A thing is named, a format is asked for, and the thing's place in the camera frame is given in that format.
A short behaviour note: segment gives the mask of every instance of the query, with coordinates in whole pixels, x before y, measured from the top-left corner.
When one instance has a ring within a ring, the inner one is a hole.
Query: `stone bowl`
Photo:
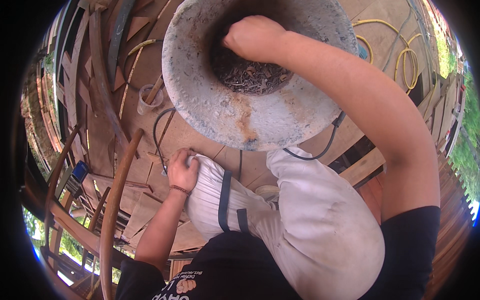
[[[358,43],[336,0],[185,0],[178,7],[162,51],[165,87],[178,113],[216,142],[268,151],[317,135],[341,109],[296,74],[264,96],[233,92],[221,84],[210,65],[214,36],[226,24],[256,14],[354,55],[358,55]]]

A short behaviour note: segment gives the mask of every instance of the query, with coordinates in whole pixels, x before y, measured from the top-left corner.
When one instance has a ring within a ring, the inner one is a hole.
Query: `leather bracelet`
[[[190,196],[189,191],[187,191],[184,188],[179,187],[178,185],[170,185],[170,190],[177,190],[177,191],[180,191],[180,192],[184,193],[185,195],[187,195],[187,197]]]

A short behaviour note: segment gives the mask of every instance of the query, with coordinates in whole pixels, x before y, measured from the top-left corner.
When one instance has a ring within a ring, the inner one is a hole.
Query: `curved wooden rod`
[[[144,131],[137,129],[130,141],[127,151],[123,156],[117,169],[117,174],[112,184],[112,191],[108,195],[107,207],[103,215],[102,230],[100,233],[100,283],[102,285],[103,299],[112,300],[112,252],[113,252],[113,236],[115,233],[115,225],[117,223],[117,215],[120,208],[121,195],[123,187],[127,180],[128,171],[132,164],[133,156],[137,151],[138,144],[142,138]]]
[[[98,222],[98,218],[100,217],[100,213],[102,211],[103,203],[105,203],[105,200],[107,199],[108,192],[110,191],[110,187],[107,187],[105,189],[105,192],[102,195],[102,199],[100,199],[100,202],[96,206],[96,210],[92,216],[92,219],[90,220],[90,224],[88,224],[88,231],[93,232],[96,227],[96,223]],[[85,267],[85,262],[87,260],[87,254],[88,250],[84,247],[84,252],[82,253],[82,272],[84,271]]]
[[[48,191],[47,191],[47,199],[45,200],[45,220],[44,220],[44,227],[45,227],[45,246],[48,248],[48,238],[50,235],[50,223],[52,220],[52,214],[50,212],[50,201],[55,195],[55,189],[57,188],[57,182],[60,177],[60,172],[63,166],[63,162],[67,158],[67,154],[70,151],[72,147],[73,140],[75,136],[77,135],[78,131],[80,130],[80,125],[77,124],[75,128],[73,129],[72,133],[70,133],[70,136],[67,138],[67,141],[65,142],[65,146],[63,147],[60,157],[57,160],[57,164],[55,165],[55,168],[53,169],[52,175],[50,176],[50,183],[48,185]]]

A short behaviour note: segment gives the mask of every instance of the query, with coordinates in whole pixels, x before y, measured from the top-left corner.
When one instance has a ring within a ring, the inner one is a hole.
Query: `black shirt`
[[[381,225],[385,260],[369,299],[421,299],[432,270],[440,209],[427,206]],[[123,261],[117,300],[300,299],[261,239],[230,231],[212,238],[165,284],[154,266]]]

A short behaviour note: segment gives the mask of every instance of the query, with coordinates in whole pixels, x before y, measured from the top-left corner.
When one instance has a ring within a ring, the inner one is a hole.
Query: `leg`
[[[218,224],[218,203],[225,170],[208,157],[197,155],[197,158],[200,162],[198,180],[185,202],[185,211],[203,238],[208,241],[223,232]],[[240,208],[246,208],[247,213],[272,210],[261,196],[256,195],[232,178],[227,215],[230,230],[240,231],[237,219],[237,209]]]
[[[251,219],[287,280],[305,300],[359,298],[384,260],[382,232],[365,202],[318,160],[275,150],[267,154],[267,166],[278,177],[279,214]]]

